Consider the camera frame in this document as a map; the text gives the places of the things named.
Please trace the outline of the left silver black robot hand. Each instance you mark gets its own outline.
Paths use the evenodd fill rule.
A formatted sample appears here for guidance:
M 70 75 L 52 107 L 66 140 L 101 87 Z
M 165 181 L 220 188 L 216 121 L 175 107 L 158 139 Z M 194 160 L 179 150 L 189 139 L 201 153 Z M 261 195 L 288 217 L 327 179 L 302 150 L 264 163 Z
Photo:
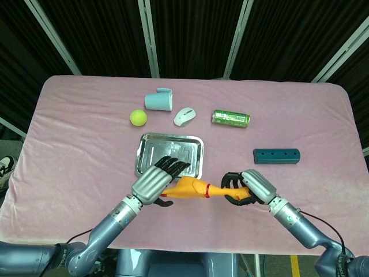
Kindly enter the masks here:
M 162 157 L 133 183 L 132 195 L 143 205 L 156 204 L 164 208 L 172 206 L 173 201 L 164 201 L 160 195 L 189 166 L 190 163 L 178 158 Z

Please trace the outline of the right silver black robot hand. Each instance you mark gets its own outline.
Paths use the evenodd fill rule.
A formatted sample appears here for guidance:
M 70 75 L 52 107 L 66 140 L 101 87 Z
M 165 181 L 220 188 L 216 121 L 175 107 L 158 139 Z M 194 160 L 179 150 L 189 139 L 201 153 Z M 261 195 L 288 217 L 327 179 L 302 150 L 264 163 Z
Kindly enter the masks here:
M 224 197 L 233 205 L 243 206 L 254 204 L 268 205 L 276 196 L 276 188 L 257 170 L 248 169 L 241 173 L 226 173 L 221 180 L 222 189 L 238 189 L 239 185 L 248 189 L 250 196 L 236 200 L 229 194 Z

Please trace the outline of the stainless steel tray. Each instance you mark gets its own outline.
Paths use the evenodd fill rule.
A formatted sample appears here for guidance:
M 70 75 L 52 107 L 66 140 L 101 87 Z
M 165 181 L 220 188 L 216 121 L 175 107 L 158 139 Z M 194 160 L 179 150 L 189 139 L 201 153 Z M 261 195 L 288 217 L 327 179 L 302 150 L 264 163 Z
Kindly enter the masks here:
M 145 133 L 140 139 L 135 159 L 135 174 L 142 175 L 164 156 L 189 163 L 180 176 L 202 177 L 204 142 L 196 136 Z

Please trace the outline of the yellow rubber chicken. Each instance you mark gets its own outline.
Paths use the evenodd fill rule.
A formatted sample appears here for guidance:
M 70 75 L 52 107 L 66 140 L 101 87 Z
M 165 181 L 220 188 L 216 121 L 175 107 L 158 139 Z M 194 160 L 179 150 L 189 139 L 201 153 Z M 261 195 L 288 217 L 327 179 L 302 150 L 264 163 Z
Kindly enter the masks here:
M 217 196 L 230 196 L 234 200 L 242 200 L 251 196 L 247 187 L 220 188 L 194 177 L 182 177 L 175 186 L 165 189 L 162 197 L 178 199 L 208 199 Z

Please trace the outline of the pink cloth-covered table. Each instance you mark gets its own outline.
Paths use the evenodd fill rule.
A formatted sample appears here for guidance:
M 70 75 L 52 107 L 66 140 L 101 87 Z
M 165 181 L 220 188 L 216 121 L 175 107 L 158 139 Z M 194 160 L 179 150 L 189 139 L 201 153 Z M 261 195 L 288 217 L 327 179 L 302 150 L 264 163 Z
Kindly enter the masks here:
M 148 110 L 145 95 L 171 88 L 172 111 Z M 184 107 L 196 116 L 179 127 Z M 144 110 L 144 126 L 130 122 Z M 248 114 L 247 128 L 212 122 L 214 110 Z M 55 244 L 95 227 L 136 180 L 146 132 L 197 136 L 202 179 L 258 170 L 281 197 L 317 216 L 355 255 L 369 255 L 369 172 L 348 94 L 328 83 L 54 76 L 43 85 L 9 189 L 0 240 Z M 255 164 L 257 148 L 296 148 L 297 164 Z

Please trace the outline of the teal block with holes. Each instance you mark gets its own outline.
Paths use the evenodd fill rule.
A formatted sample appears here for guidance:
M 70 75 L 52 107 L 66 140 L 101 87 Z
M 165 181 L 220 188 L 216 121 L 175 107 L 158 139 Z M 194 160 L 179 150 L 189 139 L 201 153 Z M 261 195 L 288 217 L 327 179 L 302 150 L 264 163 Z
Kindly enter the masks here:
M 255 164 L 297 164 L 300 151 L 296 148 L 257 148 L 253 150 Z

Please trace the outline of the yellow-green tennis ball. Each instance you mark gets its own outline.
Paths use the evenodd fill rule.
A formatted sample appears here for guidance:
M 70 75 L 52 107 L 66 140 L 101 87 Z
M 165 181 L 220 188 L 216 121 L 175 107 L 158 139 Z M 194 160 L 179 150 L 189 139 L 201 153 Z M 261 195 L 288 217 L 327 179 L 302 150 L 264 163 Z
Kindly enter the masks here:
M 144 126 L 148 120 L 147 114 L 144 110 L 136 109 L 130 114 L 130 122 L 134 126 Z

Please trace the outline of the green drink can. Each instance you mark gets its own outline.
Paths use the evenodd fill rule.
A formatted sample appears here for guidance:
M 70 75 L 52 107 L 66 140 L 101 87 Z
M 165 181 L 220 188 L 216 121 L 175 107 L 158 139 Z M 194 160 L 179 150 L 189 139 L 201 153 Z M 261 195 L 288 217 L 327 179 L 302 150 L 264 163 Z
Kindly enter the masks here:
M 237 128 L 247 128 L 250 123 L 250 116 L 248 114 L 233 111 L 214 110 L 212 122 Z

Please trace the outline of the white computer mouse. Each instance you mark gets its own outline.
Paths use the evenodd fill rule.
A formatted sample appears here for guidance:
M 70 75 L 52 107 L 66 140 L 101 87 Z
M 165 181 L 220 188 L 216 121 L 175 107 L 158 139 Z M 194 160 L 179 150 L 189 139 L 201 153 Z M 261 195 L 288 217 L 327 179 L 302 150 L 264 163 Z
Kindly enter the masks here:
M 196 116 L 196 112 L 191 107 L 184 107 L 178 111 L 176 116 L 173 119 L 173 122 L 176 126 L 184 127 L 186 126 L 191 120 L 193 120 Z

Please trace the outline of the blue-grey robot torso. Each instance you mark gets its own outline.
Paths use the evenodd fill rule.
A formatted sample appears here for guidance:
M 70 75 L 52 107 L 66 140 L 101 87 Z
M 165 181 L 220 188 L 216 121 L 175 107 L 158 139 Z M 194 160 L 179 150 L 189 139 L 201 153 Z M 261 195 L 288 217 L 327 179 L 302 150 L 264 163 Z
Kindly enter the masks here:
M 234 253 L 121 249 L 115 277 L 239 277 Z

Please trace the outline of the light blue cup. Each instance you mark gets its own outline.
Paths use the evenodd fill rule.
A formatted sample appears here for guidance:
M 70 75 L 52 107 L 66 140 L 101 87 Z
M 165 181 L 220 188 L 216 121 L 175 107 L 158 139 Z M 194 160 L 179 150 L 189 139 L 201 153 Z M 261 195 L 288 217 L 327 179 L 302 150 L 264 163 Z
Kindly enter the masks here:
M 156 88 L 155 93 L 145 95 L 145 108 L 148 110 L 172 111 L 173 94 L 171 88 Z

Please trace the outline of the black white sneaker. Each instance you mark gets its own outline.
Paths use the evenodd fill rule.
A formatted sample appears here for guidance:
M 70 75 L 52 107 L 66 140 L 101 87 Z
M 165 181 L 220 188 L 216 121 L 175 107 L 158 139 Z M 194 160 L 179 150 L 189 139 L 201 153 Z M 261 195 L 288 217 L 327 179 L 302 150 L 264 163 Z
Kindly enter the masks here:
M 4 156 L 0 160 L 0 189 L 3 189 L 16 167 L 17 159 L 12 156 Z

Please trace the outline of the black curtain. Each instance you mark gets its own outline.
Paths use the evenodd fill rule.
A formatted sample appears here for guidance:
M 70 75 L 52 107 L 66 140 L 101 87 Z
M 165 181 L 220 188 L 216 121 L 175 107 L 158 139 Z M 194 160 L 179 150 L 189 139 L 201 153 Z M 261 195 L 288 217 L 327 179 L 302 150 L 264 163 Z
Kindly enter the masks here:
M 149 0 L 159 75 L 220 78 L 245 0 Z M 37 0 L 79 71 L 150 77 L 138 0 Z M 254 0 L 233 80 L 312 81 L 369 18 L 369 0 Z M 71 69 L 25 0 L 0 0 L 0 118 L 26 132 L 45 81 Z M 369 38 L 328 78 L 369 147 Z

